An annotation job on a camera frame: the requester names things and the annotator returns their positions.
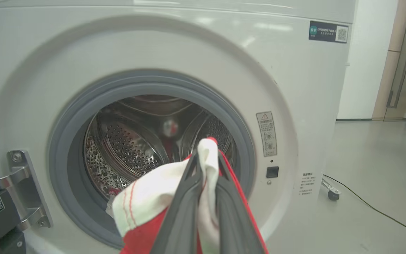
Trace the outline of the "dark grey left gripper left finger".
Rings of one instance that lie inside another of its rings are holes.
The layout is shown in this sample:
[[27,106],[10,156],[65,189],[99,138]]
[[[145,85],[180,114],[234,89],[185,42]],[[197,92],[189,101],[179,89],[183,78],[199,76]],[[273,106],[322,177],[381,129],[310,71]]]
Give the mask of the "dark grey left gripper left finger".
[[198,205],[203,190],[203,172],[194,151],[167,209],[151,248],[151,254],[196,254],[198,252]]

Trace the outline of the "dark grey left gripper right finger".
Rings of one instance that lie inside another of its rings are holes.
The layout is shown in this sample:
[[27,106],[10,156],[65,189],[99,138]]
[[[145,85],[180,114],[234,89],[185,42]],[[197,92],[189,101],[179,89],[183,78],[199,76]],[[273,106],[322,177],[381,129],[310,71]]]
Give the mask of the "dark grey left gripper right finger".
[[219,176],[216,183],[216,207],[219,216],[221,254],[264,254],[265,248],[255,229],[247,206],[230,173],[230,164],[219,151]]

